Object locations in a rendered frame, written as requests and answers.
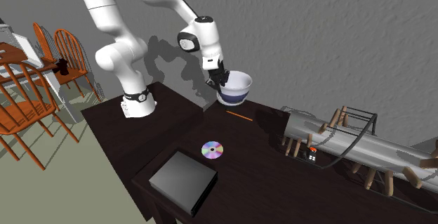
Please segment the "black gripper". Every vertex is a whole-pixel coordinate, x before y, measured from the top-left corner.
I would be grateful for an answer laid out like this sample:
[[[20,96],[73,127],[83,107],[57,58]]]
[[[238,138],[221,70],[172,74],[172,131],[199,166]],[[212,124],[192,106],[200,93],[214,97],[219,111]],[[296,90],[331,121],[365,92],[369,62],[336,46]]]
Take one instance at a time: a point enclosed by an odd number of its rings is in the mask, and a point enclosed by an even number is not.
[[[223,61],[218,63],[218,68],[215,70],[209,70],[209,78],[206,80],[206,84],[214,89],[220,91],[220,86],[225,87],[230,75],[230,71],[226,70]]]

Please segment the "white bowl with blue band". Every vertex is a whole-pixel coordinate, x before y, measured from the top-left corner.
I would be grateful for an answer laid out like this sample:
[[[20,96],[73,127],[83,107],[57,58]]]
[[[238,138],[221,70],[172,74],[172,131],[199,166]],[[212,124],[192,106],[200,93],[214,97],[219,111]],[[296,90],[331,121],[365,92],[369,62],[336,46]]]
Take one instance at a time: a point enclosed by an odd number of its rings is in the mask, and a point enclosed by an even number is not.
[[[227,83],[220,86],[217,92],[218,101],[226,106],[237,106],[242,104],[250,90],[253,80],[245,72],[231,70]]]

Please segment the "orange pencil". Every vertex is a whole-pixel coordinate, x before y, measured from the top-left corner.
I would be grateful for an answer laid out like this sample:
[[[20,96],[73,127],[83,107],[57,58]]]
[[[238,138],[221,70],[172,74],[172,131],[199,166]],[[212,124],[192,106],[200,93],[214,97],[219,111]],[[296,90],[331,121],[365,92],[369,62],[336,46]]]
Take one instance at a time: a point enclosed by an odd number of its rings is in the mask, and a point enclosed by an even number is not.
[[[248,120],[248,121],[253,121],[252,118],[245,117],[244,115],[240,115],[240,114],[237,114],[237,113],[235,113],[235,112],[231,112],[231,111],[229,111],[229,110],[226,110],[226,113],[231,114],[231,115],[234,115],[234,116],[239,117],[239,118],[242,118],[242,119],[245,119],[245,120]]]

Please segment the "iridescent compact disc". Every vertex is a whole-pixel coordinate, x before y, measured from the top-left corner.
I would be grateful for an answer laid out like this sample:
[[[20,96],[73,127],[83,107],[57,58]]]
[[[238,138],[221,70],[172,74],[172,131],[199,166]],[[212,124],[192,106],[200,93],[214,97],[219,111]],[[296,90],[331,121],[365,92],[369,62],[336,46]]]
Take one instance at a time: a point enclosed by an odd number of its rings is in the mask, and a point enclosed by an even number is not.
[[[217,141],[208,141],[203,144],[201,153],[207,159],[217,159],[223,154],[223,146]]]

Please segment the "flat dark grey box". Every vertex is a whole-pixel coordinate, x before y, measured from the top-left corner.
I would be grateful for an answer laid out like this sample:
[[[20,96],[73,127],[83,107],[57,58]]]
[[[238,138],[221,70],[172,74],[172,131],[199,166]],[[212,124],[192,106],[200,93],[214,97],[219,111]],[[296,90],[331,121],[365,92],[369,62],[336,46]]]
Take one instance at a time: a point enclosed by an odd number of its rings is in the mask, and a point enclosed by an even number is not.
[[[217,171],[177,151],[149,182],[155,190],[194,217],[217,179]]]

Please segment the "dark brown wooden table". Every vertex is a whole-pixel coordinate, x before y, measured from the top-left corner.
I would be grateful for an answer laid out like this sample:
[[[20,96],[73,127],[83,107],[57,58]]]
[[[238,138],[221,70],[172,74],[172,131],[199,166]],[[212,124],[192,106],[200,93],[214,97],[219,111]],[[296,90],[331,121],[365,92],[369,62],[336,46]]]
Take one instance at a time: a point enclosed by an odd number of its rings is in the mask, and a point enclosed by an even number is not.
[[[248,121],[226,113],[226,110]],[[245,101],[236,107],[214,103],[203,123],[176,139],[133,179],[152,203],[157,224],[438,224],[438,194],[394,178],[392,197],[361,166],[351,172],[342,159],[318,169],[282,145],[290,114]],[[203,144],[217,141],[223,154],[207,159]],[[177,151],[218,172],[218,179],[194,217],[155,190],[149,179]]]

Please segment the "small black device with buttons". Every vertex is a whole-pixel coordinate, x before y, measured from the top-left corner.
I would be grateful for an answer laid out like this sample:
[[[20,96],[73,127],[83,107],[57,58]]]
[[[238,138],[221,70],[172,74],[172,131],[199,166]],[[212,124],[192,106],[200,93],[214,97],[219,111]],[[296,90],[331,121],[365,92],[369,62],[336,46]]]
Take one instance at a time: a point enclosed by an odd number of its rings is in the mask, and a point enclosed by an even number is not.
[[[305,160],[311,164],[316,163],[317,149],[315,147],[308,147],[305,151]]]

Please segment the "orange wooden chair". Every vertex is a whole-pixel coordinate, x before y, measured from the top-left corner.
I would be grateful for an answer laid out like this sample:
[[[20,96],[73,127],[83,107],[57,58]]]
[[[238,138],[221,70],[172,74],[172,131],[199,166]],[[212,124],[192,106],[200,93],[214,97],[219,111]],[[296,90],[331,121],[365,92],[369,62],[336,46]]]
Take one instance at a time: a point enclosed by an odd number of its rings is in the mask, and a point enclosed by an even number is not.
[[[36,35],[36,38],[39,42],[39,45],[44,53],[44,60],[46,60],[48,62],[56,63],[57,60],[53,57],[53,54],[51,52],[51,48],[49,46],[46,35],[44,34],[40,25],[38,23],[34,22],[33,29],[34,29],[34,33]]]
[[[57,29],[54,32],[54,39],[58,53],[63,60],[67,61],[66,67],[68,74],[61,74],[60,84],[66,84],[67,87],[69,87],[68,83],[72,81],[81,96],[84,97],[84,94],[82,93],[78,83],[76,82],[76,79],[84,77],[89,83],[92,92],[95,94],[96,98],[100,102],[100,96],[96,92],[93,84],[87,76],[88,68],[86,67],[86,58],[84,57],[84,53],[78,39],[66,29]]]
[[[4,94],[7,101],[10,103],[10,105],[6,107],[0,105],[0,145],[3,145],[6,151],[15,160],[19,160],[17,154],[3,139],[4,136],[13,136],[25,152],[33,159],[35,164],[41,170],[44,170],[45,166],[18,135],[19,132],[24,131],[35,123],[38,123],[40,127],[52,137],[53,134],[42,122],[43,118],[51,115],[75,142],[78,142],[79,140],[72,133],[71,129],[66,126],[64,121],[55,113],[57,108],[55,106],[54,98],[49,91],[48,84],[46,82],[43,83],[45,95],[48,98],[47,101],[44,101],[41,91],[36,87],[32,75],[35,74],[39,78],[42,78],[43,75],[40,70],[25,62],[13,62],[12,60],[0,60],[0,67],[4,67],[8,73],[7,79],[11,80],[16,85],[24,98],[21,102],[15,101],[4,87],[4,83],[0,81],[0,93]]]

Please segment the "silver cylinder rack with wooden pegs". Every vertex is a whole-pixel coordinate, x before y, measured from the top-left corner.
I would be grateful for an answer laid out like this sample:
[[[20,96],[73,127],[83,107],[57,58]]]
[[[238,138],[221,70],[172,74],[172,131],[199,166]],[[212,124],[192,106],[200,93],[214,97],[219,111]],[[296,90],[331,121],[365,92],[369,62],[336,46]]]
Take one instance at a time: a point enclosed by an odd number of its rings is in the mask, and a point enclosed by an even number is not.
[[[438,194],[438,140],[431,152],[390,142],[376,135],[376,113],[360,115],[360,110],[347,106],[337,109],[329,122],[287,106],[281,109],[290,114],[281,142],[287,146],[286,156],[291,154],[318,169],[332,167],[342,159],[354,163],[353,173],[367,166],[364,187],[369,190],[377,176],[388,197],[393,196],[394,178]],[[305,160],[308,147],[317,149],[315,164]]]

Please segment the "white-legged dining table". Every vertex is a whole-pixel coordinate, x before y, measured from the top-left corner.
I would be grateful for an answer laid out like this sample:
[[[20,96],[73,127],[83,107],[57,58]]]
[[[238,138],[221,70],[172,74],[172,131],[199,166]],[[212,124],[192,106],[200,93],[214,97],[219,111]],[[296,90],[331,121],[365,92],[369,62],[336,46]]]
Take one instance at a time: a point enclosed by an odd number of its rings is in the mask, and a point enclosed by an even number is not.
[[[0,18],[0,43],[5,42],[7,48],[2,53],[0,49],[0,59],[17,59],[19,61],[24,60],[27,62],[28,57],[26,52],[31,55],[30,62],[36,66],[42,66],[43,63],[46,63],[46,60],[42,58],[37,60],[37,55],[35,50],[33,49],[29,39],[13,32],[13,29],[10,25],[7,25]],[[67,95],[61,89],[61,84],[58,81],[57,77],[53,73],[52,70],[42,72],[44,78],[53,89],[55,95],[66,108],[67,112],[73,119],[75,123],[79,123],[83,116],[69,103],[67,99]]]

